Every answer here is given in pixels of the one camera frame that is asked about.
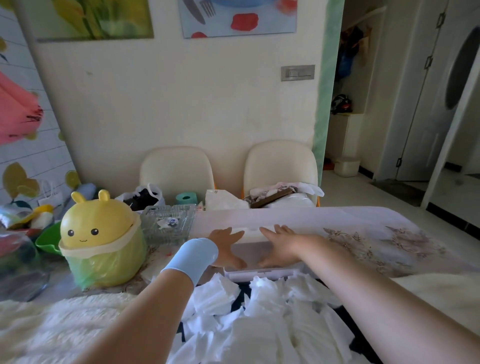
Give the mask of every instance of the green bowl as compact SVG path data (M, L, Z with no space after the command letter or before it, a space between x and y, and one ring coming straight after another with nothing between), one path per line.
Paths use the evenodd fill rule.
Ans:
M44 252L62 255L59 249L60 239L60 222L57 222L43 231L35 241L35 245Z

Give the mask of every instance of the chair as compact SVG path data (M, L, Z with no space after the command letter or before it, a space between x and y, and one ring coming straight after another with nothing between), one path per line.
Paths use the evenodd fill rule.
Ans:
M278 182L318 184L317 162L304 144L290 140L275 140L255 145L247 156L243 173L243 193ZM320 198L309 196L319 206Z
M147 183L160 187L167 205L176 204L182 192L195 192L198 201L204 201L206 190L215 189L208 157L191 146L152 150L140 167L140 185Z

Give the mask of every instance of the toilet paper roll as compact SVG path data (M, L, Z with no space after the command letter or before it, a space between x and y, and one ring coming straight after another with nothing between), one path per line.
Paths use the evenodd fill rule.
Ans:
M177 205L197 204L197 194L195 192L184 192L177 195Z

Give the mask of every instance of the knife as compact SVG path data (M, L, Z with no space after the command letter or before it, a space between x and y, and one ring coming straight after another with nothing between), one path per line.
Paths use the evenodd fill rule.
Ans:
M183 0L183 3L187 7L190 14L192 14L193 17L195 19L197 19L200 24L205 25L204 16L200 12L200 9L198 8L197 4L195 4L195 1L193 1L193 0Z

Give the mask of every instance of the white door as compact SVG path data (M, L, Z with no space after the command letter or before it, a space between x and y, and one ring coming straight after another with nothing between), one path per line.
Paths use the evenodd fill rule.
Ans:
M397 180L430 180L479 45L480 0L450 0Z

